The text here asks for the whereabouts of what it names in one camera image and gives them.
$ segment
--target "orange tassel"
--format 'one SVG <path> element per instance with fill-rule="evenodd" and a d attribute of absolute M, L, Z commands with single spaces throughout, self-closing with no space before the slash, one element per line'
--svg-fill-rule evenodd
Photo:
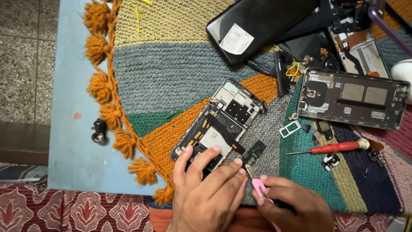
<path fill-rule="evenodd" d="M 145 159 L 140 157 L 135 159 L 131 164 L 133 164 L 133 166 L 127 167 L 127 170 L 130 170 L 129 173 L 136 173 L 135 181 L 140 185 L 157 183 L 155 167 L 148 164 Z"/>
<path fill-rule="evenodd" d="M 125 159 L 133 158 L 135 145 L 136 141 L 125 130 L 119 128 L 115 131 L 115 142 L 113 143 L 113 148 L 124 154 Z"/>
<path fill-rule="evenodd" d="M 100 106 L 100 113 L 99 117 L 103 121 L 106 122 L 107 128 L 109 130 L 116 130 L 120 127 L 122 127 L 122 121 L 120 118 L 122 117 L 122 111 L 121 110 L 116 110 L 116 107 L 113 103 L 108 103 L 104 106 Z"/>
<path fill-rule="evenodd" d="M 100 32 L 88 36 L 85 47 L 87 48 L 85 55 L 94 65 L 100 64 L 106 58 L 106 54 L 109 54 L 111 51 L 111 47 Z"/>
<path fill-rule="evenodd" d="M 87 87 L 86 91 L 90 95 L 96 98 L 96 102 L 103 105 L 111 101 L 113 89 L 113 84 L 108 82 L 106 73 L 101 70 L 99 67 L 94 67 L 98 73 L 93 73 L 93 77 L 90 78 L 90 84 Z"/>
<path fill-rule="evenodd" d="M 155 204 L 161 206 L 167 203 L 172 202 L 173 200 L 173 192 L 174 192 L 174 187 L 173 186 L 166 186 L 165 189 L 157 189 L 154 191 L 153 198 L 156 199 L 154 201 Z"/>
<path fill-rule="evenodd" d="M 90 33 L 100 32 L 106 34 L 107 24 L 112 20 L 107 4 L 93 0 L 93 4 L 86 3 L 84 10 L 86 11 L 84 13 L 84 25 L 89 28 Z"/>

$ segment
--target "purple phone case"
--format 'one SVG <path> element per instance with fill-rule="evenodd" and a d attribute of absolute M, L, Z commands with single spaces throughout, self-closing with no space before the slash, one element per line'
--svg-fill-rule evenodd
<path fill-rule="evenodd" d="M 384 21 L 385 0 L 372 0 L 368 15 L 408 56 L 412 57 L 412 48 L 409 47 Z"/>

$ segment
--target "green knitted section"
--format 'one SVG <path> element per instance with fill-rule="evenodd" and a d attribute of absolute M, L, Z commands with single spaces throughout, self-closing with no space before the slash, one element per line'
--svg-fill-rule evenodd
<path fill-rule="evenodd" d="M 181 114 L 183 110 L 176 113 L 142 113 L 142 114 L 129 114 L 127 119 L 132 124 L 137 136 L 143 137 L 154 129 L 169 122 L 177 115 Z"/>
<path fill-rule="evenodd" d="M 290 99 L 285 121 L 283 123 L 284 125 L 291 122 L 288 117 L 297 110 L 301 88 L 302 82 L 299 82 Z M 312 121 L 309 118 L 302 117 L 298 120 L 301 125 L 312 125 Z M 313 133 L 313 129 L 309 133 L 306 133 L 303 129 L 299 129 L 286 138 L 280 138 L 279 175 L 316 191 L 325 199 L 330 208 L 347 211 L 347 206 L 341 197 L 340 191 L 335 184 L 335 180 L 321 165 L 324 155 L 285 155 L 289 152 L 307 151 L 312 148 L 314 146 L 312 141 Z"/>

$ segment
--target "pink utility knife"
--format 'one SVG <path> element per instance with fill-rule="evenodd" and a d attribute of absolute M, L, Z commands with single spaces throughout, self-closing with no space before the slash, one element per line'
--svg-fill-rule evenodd
<path fill-rule="evenodd" d="M 255 188 L 257 194 L 260 197 L 262 197 L 262 196 L 266 197 L 265 196 L 266 187 L 263 184 L 262 180 L 258 178 L 258 176 L 255 174 L 255 171 L 253 170 L 252 166 L 250 166 L 250 164 L 246 164 L 245 167 L 246 167 L 246 170 L 248 171 L 250 177 L 252 178 L 252 185 L 253 185 L 253 188 Z M 279 227 L 274 222 L 272 222 L 272 226 L 276 230 L 276 232 L 281 232 L 281 229 L 279 229 Z"/>

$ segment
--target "red screwdriver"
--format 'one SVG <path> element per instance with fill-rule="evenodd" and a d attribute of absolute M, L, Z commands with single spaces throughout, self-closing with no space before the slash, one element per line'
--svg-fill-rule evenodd
<path fill-rule="evenodd" d="M 326 146 L 321 146 L 321 147 L 314 147 L 311 148 L 309 151 L 304 151 L 304 152 L 292 152 L 292 153 L 287 153 L 286 155 L 296 155 L 296 154 L 302 154 L 302 153 L 328 153 L 328 152 L 339 152 L 339 151 L 351 151 L 355 150 L 357 148 L 366 150 L 369 148 L 369 141 L 367 141 L 364 138 L 360 138 L 356 142 L 341 142 L 338 144 L 329 144 Z"/>

